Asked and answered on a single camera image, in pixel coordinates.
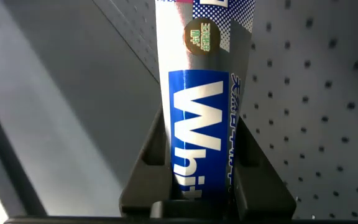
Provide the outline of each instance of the pink stripe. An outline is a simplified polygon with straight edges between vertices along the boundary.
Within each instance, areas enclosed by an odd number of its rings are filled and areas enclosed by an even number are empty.
[[[177,0],[180,3],[193,3],[193,0]]]

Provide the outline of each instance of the dark slot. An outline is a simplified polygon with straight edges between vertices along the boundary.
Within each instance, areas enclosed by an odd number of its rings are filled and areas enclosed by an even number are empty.
[[[158,118],[156,128],[152,130],[152,136],[146,144],[147,148],[142,155],[142,160],[149,166],[164,166],[167,137],[163,116]]]
[[[234,152],[239,158],[240,164],[244,167],[259,167],[262,161],[259,145],[244,124],[239,119],[236,132],[236,151]]]

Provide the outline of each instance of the blue label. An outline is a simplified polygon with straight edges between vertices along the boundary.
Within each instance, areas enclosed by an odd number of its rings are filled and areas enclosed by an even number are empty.
[[[229,73],[169,72],[171,163],[186,198],[226,192]]]

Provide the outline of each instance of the gray wall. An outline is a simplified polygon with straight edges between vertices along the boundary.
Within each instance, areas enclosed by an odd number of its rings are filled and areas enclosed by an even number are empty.
[[[119,215],[159,104],[93,1],[0,1],[0,120],[49,215]]]

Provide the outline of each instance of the pegboard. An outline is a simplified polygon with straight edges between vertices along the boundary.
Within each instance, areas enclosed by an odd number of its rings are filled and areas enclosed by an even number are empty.
[[[95,2],[158,80],[154,0]],[[258,0],[250,47],[241,114],[294,218],[358,219],[358,1]]]

